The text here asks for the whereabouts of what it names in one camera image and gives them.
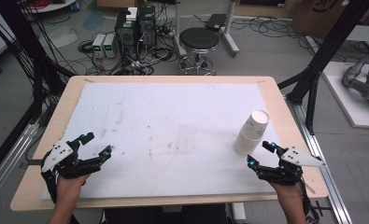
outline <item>paper cup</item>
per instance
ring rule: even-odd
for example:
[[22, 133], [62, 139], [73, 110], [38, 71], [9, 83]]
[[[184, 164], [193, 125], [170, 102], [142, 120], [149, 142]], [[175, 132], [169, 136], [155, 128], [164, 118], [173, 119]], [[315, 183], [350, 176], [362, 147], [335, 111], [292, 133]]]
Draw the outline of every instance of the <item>paper cup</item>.
[[268, 114], [263, 110], [255, 110], [248, 117], [248, 120], [242, 126], [241, 132], [248, 139], [258, 140], [263, 138], [266, 126], [269, 122]]
[[247, 138], [242, 132], [239, 132], [239, 135], [234, 141], [234, 151], [239, 155], [247, 156], [248, 154], [253, 153], [254, 149], [256, 149], [260, 141], [261, 138], [257, 140], [252, 140]]

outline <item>human arm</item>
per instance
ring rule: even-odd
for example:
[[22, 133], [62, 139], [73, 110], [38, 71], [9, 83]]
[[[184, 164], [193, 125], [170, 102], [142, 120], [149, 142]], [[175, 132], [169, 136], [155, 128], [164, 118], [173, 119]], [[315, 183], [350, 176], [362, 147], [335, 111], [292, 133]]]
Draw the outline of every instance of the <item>human arm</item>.
[[298, 184], [292, 186], [283, 186], [273, 182], [269, 184], [277, 192], [277, 199], [286, 216], [288, 224], [306, 224], [303, 193]]
[[81, 187], [90, 175], [82, 175], [75, 179], [64, 179], [59, 175], [57, 185], [57, 199], [48, 224], [70, 223], [71, 215], [76, 208]]

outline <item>black pole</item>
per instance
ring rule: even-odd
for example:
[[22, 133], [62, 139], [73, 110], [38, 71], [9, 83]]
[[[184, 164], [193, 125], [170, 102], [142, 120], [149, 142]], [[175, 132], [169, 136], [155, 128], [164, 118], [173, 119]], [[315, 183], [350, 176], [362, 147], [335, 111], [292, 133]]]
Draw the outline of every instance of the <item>black pole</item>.
[[369, 0], [349, 1], [346, 9], [339, 17], [333, 29], [328, 33], [306, 70], [304, 70], [300, 76], [297, 75], [295, 78], [289, 78], [278, 84], [282, 89], [297, 82], [292, 92], [287, 94], [287, 100], [292, 101], [294, 104], [300, 104], [305, 95], [309, 92], [305, 125], [311, 134], [314, 134], [313, 117], [315, 113], [319, 78], [324, 68], [341, 45], [347, 40], [348, 36], [359, 23], [368, 8]]

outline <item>stool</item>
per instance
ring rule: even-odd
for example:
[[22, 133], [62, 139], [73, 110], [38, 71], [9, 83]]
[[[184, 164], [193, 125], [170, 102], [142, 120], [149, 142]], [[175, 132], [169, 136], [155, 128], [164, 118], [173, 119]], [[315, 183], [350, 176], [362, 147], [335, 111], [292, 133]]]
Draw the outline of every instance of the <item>stool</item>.
[[216, 75], [213, 62], [201, 55], [215, 50], [219, 44], [219, 37], [210, 30], [201, 27], [190, 28], [183, 31], [179, 37], [182, 48], [192, 53], [180, 61], [179, 72], [188, 74], [193, 70], [196, 75]]

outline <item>white mat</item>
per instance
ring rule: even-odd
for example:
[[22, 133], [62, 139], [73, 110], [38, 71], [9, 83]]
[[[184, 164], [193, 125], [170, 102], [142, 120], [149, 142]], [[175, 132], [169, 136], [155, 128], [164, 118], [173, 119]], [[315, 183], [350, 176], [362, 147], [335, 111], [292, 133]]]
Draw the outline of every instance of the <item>white mat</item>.
[[[267, 111], [250, 84], [88, 83], [64, 139], [94, 133], [79, 149], [82, 159], [107, 145], [113, 152], [87, 180], [81, 198], [273, 192], [234, 152], [234, 140], [255, 109]], [[272, 122], [264, 139], [278, 143]], [[253, 156], [277, 166], [277, 155], [261, 144]], [[44, 190], [42, 198], [49, 197]]]
[[[347, 115], [352, 127], [369, 128], [369, 101], [358, 91], [342, 85], [342, 77], [353, 63], [329, 63], [324, 69], [324, 78], [329, 84], [338, 103]], [[365, 82], [369, 64], [365, 64], [358, 80]]]

